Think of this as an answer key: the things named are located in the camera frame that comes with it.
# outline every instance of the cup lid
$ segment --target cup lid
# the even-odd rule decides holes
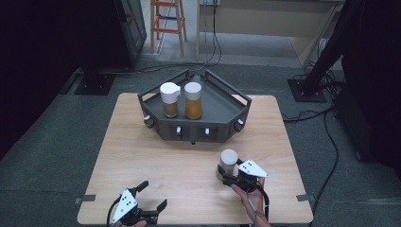
[[[190,100],[196,100],[201,97],[201,85],[197,82],[188,82],[184,89],[186,98]]]
[[[238,154],[233,149],[225,149],[221,153],[221,161],[226,165],[233,165],[238,160]]]

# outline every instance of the tray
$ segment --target tray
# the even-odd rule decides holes
[[[196,81],[201,84],[202,116],[193,120],[185,116],[186,83]],[[175,117],[166,117],[160,95],[160,86],[165,82],[174,82],[182,87],[179,96],[179,113]],[[240,132],[245,126],[252,100],[219,78],[209,70],[204,75],[190,75],[189,70],[183,70],[150,90],[138,94],[144,113],[144,122],[150,129],[165,140],[183,140],[196,142],[227,141],[234,133]]]

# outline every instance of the hand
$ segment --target hand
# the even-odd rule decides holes
[[[265,178],[259,178],[260,185],[265,184]],[[231,188],[236,192],[236,194],[241,198],[242,205],[245,207],[247,211],[248,217],[253,221],[253,224],[256,227],[270,227],[268,219],[264,216],[264,209],[263,209],[263,195],[260,193],[259,190],[254,190],[251,193],[247,193],[243,191],[240,187],[235,184],[231,185]],[[249,200],[252,200],[254,206],[257,209],[257,213],[253,210]]]

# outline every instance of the desk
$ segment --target desk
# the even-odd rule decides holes
[[[117,100],[84,201],[81,224],[104,224],[113,201],[124,188],[143,181],[139,207],[154,210],[167,199],[159,224],[241,224],[251,221],[239,196],[216,176],[219,155],[226,148],[242,160],[253,159],[270,174],[265,190],[270,196],[271,223],[308,223],[313,219],[287,132],[273,96],[253,99],[245,128],[226,143],[162,140],[143,122],[137,94]]]
[[[204,9],[200,1],[197,60],[200,32],[213,32],[213,7]],[[340,2],[343,0],[222,0],[216,10],[216,33],[292,37],[290,41],[298,60],[305,66],[332,24]]]

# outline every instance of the white cup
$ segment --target white cup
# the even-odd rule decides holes
[[[220,166],[224,169],[228,175],[234,175],[234,167],[238,160],[238,154],[233,149],[225,149],[220,155]]]

